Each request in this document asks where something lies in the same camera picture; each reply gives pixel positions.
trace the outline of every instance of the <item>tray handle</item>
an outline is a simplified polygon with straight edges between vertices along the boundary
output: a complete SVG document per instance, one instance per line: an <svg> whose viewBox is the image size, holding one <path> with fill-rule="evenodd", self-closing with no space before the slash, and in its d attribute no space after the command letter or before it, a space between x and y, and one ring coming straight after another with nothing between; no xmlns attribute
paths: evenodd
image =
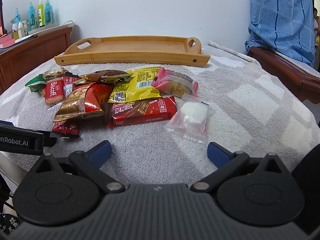
<svg viewBox="0 0 320 240"><path fill-rule="evenodd" d="M90 45L83 48L83 49L79 49L78 46L85 43L85 42L90 43ZM75 42L74 44L72 44L69 48L67 48L67 50L65 51L65 53L63 55L82 53L82 52L85 52L86 50L91 49L93 46L98 45L100 43L101 43L101 38L85 38L85 39L79 40L79 41Z"/></svg>
<svg viewBox="0 0 320 240"><path fill-rule="evenodd" d="M187 38L186 52L192 54L201 54L201 42L198 38Z"/></svg>

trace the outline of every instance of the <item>bottle cap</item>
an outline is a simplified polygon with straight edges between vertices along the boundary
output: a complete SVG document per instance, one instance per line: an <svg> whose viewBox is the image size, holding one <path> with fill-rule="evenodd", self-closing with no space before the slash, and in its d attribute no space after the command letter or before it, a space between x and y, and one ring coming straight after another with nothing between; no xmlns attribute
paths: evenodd
<svg viewBox="0 0 320 240"><path fill-rule="evenodd" d="M18 30L18 24L17 23L12 24L12 29L17 31Z"/></svg>

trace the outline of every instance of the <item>blue spray bottle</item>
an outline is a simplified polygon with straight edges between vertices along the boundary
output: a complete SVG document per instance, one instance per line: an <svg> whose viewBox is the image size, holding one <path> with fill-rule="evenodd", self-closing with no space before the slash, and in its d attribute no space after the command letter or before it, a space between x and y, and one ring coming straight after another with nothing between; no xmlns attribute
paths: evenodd
<svg viewBox="0 0 320 240"><path fill-rule="evenodd" d="M34 9L32 2L30 2L28 17L29 17L29 30L32 31L37 28L36 10Z"/></svg>
<svg viewBox="0 0 320 240"><path fill-rule="evenodd" d="M19 15L19 12L18 12L18 8L16 9L16 16L14 18L14 22L13 23L19 23L21 22L21 16Z"/></svg>
<svg viewBox="0 0 320 240"><path fill-rule="evenodd" d="M46 3L45 3L44 19L45 19L45 25L49 25L49 24L53 23L52 6L50 5L49 0L47 0Z"/></svg>

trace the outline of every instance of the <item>blue checkered cloth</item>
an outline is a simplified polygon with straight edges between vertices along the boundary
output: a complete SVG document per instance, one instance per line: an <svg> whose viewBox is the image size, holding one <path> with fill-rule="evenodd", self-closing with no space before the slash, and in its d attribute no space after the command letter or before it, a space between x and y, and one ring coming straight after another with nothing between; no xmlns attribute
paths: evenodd
<svg viewBox="0 0 320 240"><path fill-rule="evenodd" d="M250 47L272 47L313 66L315 37L312 0L250 0Z"/></svg>

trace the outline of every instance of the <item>bed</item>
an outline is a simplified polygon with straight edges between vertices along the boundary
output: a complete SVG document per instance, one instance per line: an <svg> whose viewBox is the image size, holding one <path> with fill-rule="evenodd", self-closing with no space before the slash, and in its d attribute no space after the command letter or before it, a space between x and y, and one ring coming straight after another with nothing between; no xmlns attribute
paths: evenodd
<svg viewBox="0 0 320 240"><path fill-rule="evenodd" d="M206 124L207 142L200 144L168 133L166 121L104 128L99 119L80 123L80 138L58 139L45 152L65 157L75 150L87 151L102 140L112 144L113 155L101 168L124 183L186 183L188 185L217 168L207 158L207 145L216 142L231 152L245 151L263 157L277 153L292 171L320 143L320 129L313 114L279 81L263 70L257 60L219 46L202 45L211 55L206 68L163 65L199 83L198 95L214 109ZM102 69L127 70L146 64L81 64L66 66L71 72ZM59 106L47 108L44 98L24 84L57 68L53 59L23 76L0 96L0 120L17 127L51 130ZM182 100L176 98L177 108ZM38 156L2 152L28 171Z"/></svg>

